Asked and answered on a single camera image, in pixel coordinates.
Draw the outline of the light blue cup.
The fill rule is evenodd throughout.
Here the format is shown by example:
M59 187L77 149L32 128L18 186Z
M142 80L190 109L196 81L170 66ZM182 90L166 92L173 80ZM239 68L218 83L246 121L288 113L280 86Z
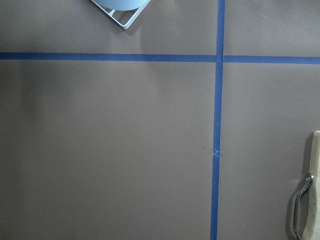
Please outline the light blue cup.
M98 5L118 11L131 11L144 5L147 0L95 0Z

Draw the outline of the bamboo cutting board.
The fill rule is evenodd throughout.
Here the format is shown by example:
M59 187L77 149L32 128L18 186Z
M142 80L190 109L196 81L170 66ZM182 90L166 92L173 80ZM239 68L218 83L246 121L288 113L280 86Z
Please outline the bamboo cutting board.
M302 234L303 240L320 239L320 132L312 136L309 173L313 176L308 188L308 214Z

